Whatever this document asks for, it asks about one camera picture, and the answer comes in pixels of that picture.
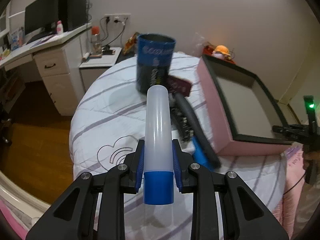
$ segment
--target pink box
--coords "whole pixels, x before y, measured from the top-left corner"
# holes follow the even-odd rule
[[[288,123],[256,74],[208,55],[200,59],[197,73],[218,155],[274,155],[291,146],[272,132],[273,125]]]

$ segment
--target blue gripper pad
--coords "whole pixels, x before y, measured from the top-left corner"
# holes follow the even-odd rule
[[[172,153],[173,153],[173,171],[174,171],[174,176],[176,178],[176,184],[177,188],[179,189],[179,192],[182,190],[182,178],[181,178],[181,169],[180,169],[180,164],[177,156],[177,152],[174,148],[174,145],[172,143]]]
[[[139,188],[141,187],[142,175],[143,175],[143,162],[144,162],[144,145],[140,154],[140,159],[136,172],[136,185],[134,186],[136,192],[138,193]]]

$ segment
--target striped tablecloth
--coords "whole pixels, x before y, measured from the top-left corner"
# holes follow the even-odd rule
[[[123,162],[125,155],[134,151],[137,141],[144,137],[147,99],[135,88],[136,61],[133,57],[107,70],[81,100],[69,138],[74,178],[84,171],[93,175],[108,171]],[[205,135],[212,140],[206,101],[196,73],[198,62],[197,57],[174,53],[170,74],[192,81],[188,100]],[[191,144],[181,144],[181,148],[192,153]],[[285,184],[284,155],[220,159],[222,167],[217,172],[237,172],[271,211],[277,206]],[[124,211],[126,239],[190,239],[192,194],[182,195],[176,188],[174,204],[150,206],[143,204],[140,189],[137,195],[125,195]]]

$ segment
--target silver screw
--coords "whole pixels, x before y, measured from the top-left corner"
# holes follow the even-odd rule
[[[237,177],[237,174],[234,171],[229,171],[228,172],[228,177],[231,179],[234,179]]]
[[[84,172],[81,174],[81,179],[89,179],[90,178],[90,173]]]
[[[118,170],[124,171],[127,168],[127,165],[125,165],[124,163],[121,163],[118,165]]]
[[[200,165],[198,163],[191,163],[190,167],[193,169],[193,170],[197,170],[200,168]]]

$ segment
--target white cylinder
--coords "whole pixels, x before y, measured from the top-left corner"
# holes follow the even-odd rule
[[[160,85],[152,86],[147,93],[143,172],[144,203],[172,204],[173,155],[169,95],[167,89]]]
[[[169,95],[164,86],[155,85],[148,90],[144,140],[143,171],[173,172]]]

